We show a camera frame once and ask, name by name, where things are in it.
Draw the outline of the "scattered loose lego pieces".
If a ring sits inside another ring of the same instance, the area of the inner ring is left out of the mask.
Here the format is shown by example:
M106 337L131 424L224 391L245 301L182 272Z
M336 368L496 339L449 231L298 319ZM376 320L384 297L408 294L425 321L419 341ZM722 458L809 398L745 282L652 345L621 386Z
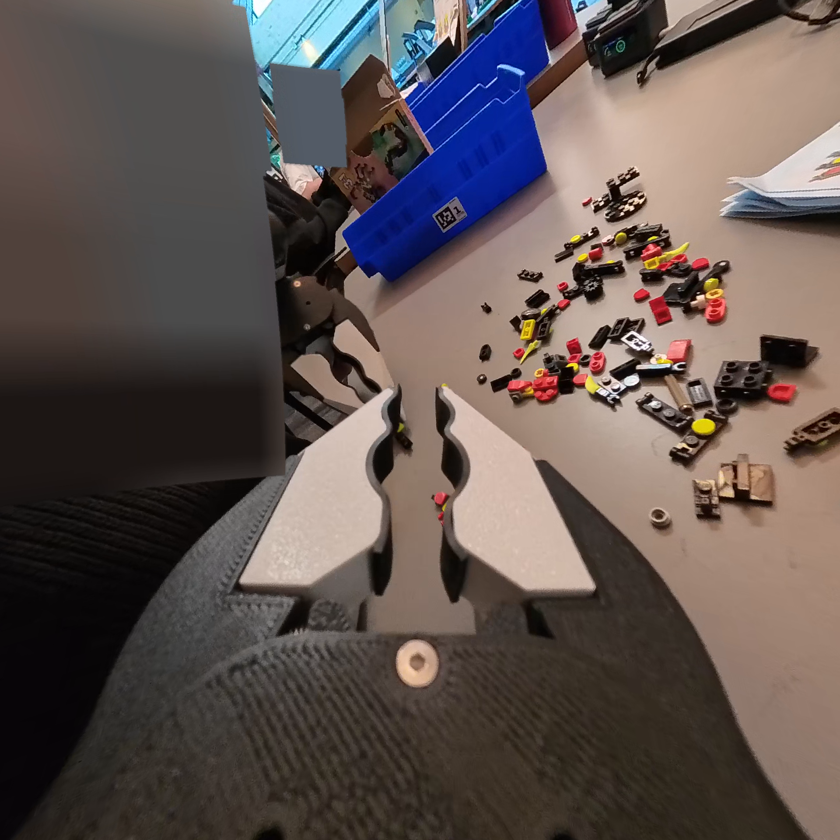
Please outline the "scattered loose lego pieces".
M526 299L526 308L510 321L521 333L521 346L514 350L514 357L524 362L551 335L558 312L579 296L598 299L603 278L622 275L627 261L642 263L639 278L644 286L635 290L633 299L648 303L658 326L672 322L675 309L701 312L709 324L722 322L727 317L728 302L721 280L731 269L731 262L724 259L711 264L706 258L689 261L688 246L684 243L672 248L669 231L662 224L632 224L605 236L597 247L576 256L573 284L557 286L560 300L549 306L550 296L541 289ZM583 387L604 404L614 406L621 402L625 390L639 386L642 380L660 380L667 384L675 405L646 393L637 400L637 406L682 434L668 456L676 463L689 465L726 426L741 401L767 397L787 403L793 398L796 385L772 383L774 365L804 368L818 354L807 339L763 334L759 338L759 359L721 362L710 391L701 377L685 385L680 383L690 358L690 340L674 340L666 352L657 353L655 344L641 333L643 328L642 318L618 318L595 333L587 345L591 353L583 353L580 341L572 339L566 355L546 353L542 367L530 381L523 380L521 370L515 367L490 380L490 388L507 393L513 403L528 398L548 403L558 394Z

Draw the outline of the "black power adapter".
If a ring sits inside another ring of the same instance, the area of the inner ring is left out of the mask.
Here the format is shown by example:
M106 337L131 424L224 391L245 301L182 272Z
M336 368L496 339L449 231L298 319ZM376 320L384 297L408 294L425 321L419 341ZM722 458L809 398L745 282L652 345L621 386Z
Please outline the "black power adapter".
M712 1L682 17L662 35L637 73L642 87L652 69L664 69L781 15L776 1Z

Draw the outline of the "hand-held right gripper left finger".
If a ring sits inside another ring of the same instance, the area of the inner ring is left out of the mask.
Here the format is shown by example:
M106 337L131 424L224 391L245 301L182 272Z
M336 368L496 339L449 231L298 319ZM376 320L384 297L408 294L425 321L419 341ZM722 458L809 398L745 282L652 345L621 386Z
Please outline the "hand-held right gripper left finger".
M238 577L247 595L342 607L356 631L392 575L394 466L402 388L385 388L305 448Z

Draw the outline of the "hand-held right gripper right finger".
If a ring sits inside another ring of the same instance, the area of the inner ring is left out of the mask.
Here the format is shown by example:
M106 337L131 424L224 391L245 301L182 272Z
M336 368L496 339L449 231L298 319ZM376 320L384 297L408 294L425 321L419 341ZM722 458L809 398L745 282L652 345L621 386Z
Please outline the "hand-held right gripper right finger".
M596 594L559 504L531 453L446 385L436 389L441 470L451 486L440 574L452 603L466 602L476 630L535 602Z

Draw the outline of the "lego instruction booklet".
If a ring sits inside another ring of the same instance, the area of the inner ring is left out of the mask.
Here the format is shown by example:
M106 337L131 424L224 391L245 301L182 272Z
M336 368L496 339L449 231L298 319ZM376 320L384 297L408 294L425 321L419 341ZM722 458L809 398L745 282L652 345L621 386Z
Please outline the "lego instruction booklet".
M721 217L781 218L839 211L839 124L762 175L728 179L738 191L722 201Z

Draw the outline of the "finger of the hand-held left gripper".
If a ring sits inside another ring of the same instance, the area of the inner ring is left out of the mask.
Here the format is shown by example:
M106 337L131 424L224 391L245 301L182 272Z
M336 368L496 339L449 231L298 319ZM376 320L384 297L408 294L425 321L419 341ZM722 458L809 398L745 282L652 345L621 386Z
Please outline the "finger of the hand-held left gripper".
M382 352L368 340L351 320L341 321L332 335L330 370L342 392L330 398L331 403L363 403L365 398L347 384L348 371L352 370L373 393L393 388L395 383Z
M320 353L286 357L286 388L313 397L345 415L364 405L353 388L336 378L331 363Z

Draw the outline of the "printed cardboard lego box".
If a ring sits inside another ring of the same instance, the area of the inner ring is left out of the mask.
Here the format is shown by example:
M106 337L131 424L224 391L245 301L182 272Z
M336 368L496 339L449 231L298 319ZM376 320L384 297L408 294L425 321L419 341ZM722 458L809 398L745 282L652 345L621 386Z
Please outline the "printed cardboard lego box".
M367 56L342 87L346 163L329 177L363 214L433 152L385 63Z

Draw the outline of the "dark red bottle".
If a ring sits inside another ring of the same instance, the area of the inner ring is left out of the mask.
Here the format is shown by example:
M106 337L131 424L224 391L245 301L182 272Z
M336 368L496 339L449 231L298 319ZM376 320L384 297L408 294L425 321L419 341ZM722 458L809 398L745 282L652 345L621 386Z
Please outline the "dark red bottle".
M548 49L552 50L578 30L574 2L539 0L538 3L545 42Z

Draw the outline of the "blue plastic bin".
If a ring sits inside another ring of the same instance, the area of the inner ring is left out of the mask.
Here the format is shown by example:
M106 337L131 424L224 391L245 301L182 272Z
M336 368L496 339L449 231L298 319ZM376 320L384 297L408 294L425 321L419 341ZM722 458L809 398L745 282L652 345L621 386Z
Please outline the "blue plastic bin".
M344 229L367 277L397 280L547 171L526 74L500 64L430 129L434 151Z
M530 82L549 62L539 2L518 2L499 16L490 32L480 35L441 76L426 86L419 84L406 95L406 101L414 108L426 100L463 96L475 85L493 79L501 64L522 70L526 82Z

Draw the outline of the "black charging case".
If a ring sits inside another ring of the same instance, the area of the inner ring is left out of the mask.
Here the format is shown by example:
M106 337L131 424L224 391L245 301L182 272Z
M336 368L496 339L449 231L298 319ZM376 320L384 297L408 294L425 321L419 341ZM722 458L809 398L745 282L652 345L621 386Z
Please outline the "black charging case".
M607 2L583 30L589 63L612 77L648 58L668 25L666 1Z

